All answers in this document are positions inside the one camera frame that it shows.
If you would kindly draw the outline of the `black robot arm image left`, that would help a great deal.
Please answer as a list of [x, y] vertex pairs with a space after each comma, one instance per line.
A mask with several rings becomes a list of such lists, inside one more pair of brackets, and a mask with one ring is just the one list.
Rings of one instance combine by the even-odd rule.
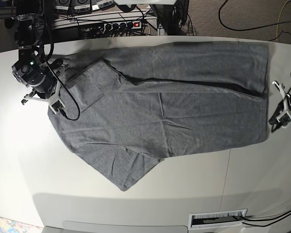
[[55, 113], [63, 112], [65, 104], [60, 97], [64, 86], [59, 77], [69, 68], [62, 59], [49, 63], [54, 51], [51, 29], [44, 14], [42, 0], [11, 1], [11, 18], [15, 20], [15, 42], [18, 45], [18, 61], [12, 66], [16, 80], [32, 88], [21, 101], [46, 102]]

